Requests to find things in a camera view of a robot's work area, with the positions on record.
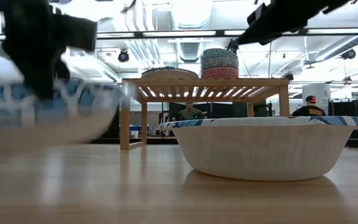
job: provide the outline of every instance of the white paper bowl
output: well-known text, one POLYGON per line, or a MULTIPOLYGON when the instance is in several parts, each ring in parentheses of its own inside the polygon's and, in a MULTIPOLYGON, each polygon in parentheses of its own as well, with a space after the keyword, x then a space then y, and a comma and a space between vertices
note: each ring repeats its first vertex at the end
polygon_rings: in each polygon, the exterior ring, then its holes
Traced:
POLYGON ((0 149, 89 141, 108 128, 121 89, 57 81, 53 100, 39 101, 21 83, 0 85, 0 149))
POLYGON ((201 172, 244 180, 302 180, 330 171, 358 118, 227 118, 163 123, 188 163, 201 172))

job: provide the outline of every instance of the man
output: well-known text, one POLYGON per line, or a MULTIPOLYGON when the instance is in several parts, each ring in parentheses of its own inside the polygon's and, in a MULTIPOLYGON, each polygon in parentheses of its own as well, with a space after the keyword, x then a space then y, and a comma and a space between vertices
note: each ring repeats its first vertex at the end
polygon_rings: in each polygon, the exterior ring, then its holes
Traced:
POLYGON ((179 120, 190 120, 194 117, 202 117, 202 112, 196 108, 193 108, 193 103, 186 103, 186 109, 179 111, 179 120))
POLYGON ((306 106, 302 106, 292 113, 292 116, 325 116, 326 113, 316 104, 315 96, 306 97, 306 106))

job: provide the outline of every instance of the wooden shelf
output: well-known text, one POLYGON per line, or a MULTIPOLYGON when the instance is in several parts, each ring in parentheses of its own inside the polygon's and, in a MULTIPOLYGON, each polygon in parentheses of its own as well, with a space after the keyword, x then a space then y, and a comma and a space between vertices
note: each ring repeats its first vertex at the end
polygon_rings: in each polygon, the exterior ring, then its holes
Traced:
POLYGON ((247 102, 248 116, 254 116, 254 103, 279 94, 281 116, 290 115, 286 78, 237 79, 123 79, 124 88, 134 90, 142 104, 142 142, 129 144, 130 97, 121 101, 121 149, 143 146, 147 140, 148 102, 247 102))
POLYGON ((278 94, 284 78, 127 79, 135 99, 145 102, 253 102, 278 94))

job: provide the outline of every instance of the table surface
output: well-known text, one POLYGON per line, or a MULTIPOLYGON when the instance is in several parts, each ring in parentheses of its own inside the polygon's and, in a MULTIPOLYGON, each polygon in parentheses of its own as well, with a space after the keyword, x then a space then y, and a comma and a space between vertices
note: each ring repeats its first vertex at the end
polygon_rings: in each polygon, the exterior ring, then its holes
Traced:
POLYGON ((0 152, 0 223, 358 224, 358 149, 324 177, 296 182, 202 174, 179 146, 0 152))

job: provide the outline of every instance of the black shirt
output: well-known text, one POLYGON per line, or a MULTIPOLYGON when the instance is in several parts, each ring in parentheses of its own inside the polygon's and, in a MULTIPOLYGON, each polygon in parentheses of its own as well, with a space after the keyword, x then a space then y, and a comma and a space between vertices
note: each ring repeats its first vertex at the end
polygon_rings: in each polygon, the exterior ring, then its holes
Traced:
POLYGON ((325 116, 326 113, 318 106, 302 106, 292 113, 292 116, 325 116))

